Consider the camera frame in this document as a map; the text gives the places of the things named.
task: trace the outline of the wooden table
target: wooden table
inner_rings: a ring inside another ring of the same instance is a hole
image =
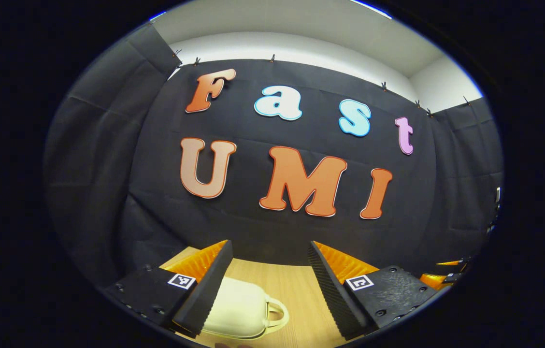
[[[161,267],[198,251],[194,247],[187,247]],[[256,284],[268,295],[283,302],[290,314],[288,324],[277,332],[253,341],[226,339],[205,333],[195,339],[184,335],[182,337],[211,348],[215,344],[225,344],[229,348],[334,348],[348,342],[341,337],[310,266],[284,266],[233,259],[226,277]]]

